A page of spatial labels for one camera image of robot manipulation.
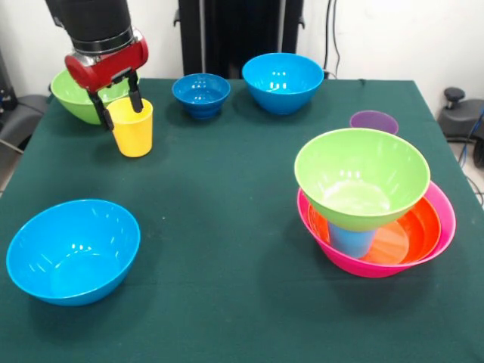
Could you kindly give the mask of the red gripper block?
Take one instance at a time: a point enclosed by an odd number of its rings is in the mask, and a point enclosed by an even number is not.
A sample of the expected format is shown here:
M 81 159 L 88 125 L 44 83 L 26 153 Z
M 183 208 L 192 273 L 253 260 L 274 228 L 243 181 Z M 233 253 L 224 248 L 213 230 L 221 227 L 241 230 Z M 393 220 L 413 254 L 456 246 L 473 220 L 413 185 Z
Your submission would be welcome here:
M 115 52 L 87 55 L 74 51 L 64 58 L 70 75 L 81 88 L 88 91 L 98 118 L 108 131 L 113 131 L 114 125 L 108 109 L 97 93 L 99 90 L 128 79 L 132 109 L 136 113 L 143 110 L 137 70 L 147 62 L 148 48 L 145 37 L 139 30 L 133 29 L 132 35 L 132 39 Z

